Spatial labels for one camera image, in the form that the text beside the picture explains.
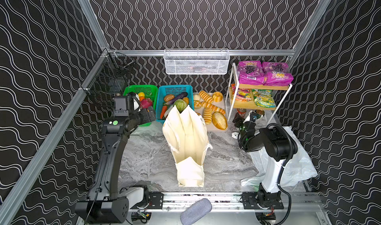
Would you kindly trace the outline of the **orange red snack bag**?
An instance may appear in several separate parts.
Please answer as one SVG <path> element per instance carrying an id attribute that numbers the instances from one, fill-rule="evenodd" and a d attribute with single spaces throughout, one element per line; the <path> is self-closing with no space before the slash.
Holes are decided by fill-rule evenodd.
<path id="1" fill-rule="evenodd" d="M 252 97 L 250 95 L 251 90 L 246 88 L 239 88 L 236 93 L 236 101 L 240 102 L 249 102 L 252 100 Z"/>

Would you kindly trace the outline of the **cream canvas tote bag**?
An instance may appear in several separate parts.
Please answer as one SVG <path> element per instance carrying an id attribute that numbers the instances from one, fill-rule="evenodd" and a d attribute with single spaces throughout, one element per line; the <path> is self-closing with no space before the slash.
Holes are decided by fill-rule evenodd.
<path id="1" fill-rule="evenodd" d="M 174 106 L 163 124 L 163 135 L 172 152 L 179 187 L 204 187 L 204 160 L 212 145 L 202 116 L 190 106 Z"/>

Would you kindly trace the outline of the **red soda can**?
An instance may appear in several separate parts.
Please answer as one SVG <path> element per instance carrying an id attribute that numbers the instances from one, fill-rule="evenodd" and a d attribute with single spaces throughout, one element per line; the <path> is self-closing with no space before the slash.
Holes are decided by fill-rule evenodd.
<path id="1" fill-rule="evenodd" d="M 246 115 L 247 110 L 246 109 L 237 109 L 237 113 L 244 118 Z"/>

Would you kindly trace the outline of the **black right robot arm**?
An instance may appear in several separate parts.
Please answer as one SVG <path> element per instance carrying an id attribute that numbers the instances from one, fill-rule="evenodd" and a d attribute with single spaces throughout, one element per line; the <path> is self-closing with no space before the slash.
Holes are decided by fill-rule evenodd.
<path id="1" fill-rule="evenodd" d="M 287 163 L 297 153 L 298 147 L 286 130 L 278 124 L 268 124 L 255 129 L 258 114 L 251 112 L 245 120 L 236 114 L 233 123 L 239 129 L 238 146 L 246 153 L 265 149 L 269 156 L 267 170 L 259 189 L 254 194 L 244 194 L 245 209 L 283 209 L 281 194 L 291 195 L 281 187 L 281 178 Z"/>

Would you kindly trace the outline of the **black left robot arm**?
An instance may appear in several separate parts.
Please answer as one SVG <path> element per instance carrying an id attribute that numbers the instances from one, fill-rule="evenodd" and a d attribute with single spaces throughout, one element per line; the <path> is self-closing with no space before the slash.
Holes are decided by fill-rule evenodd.
<path id="1" fill-rule="evenodd" d="M 87 224 L 122 224 L 133 206 L 149 205 L 146 186 L 118 190 L 122 155 L 130 135 L 140 126 L 155 121 L 152 106 L 143 108 L 136 93 L 114 98 L 113 117 L 101 124 L 101 156 L 86 198 L 75 204 L 75 212 Z"/>

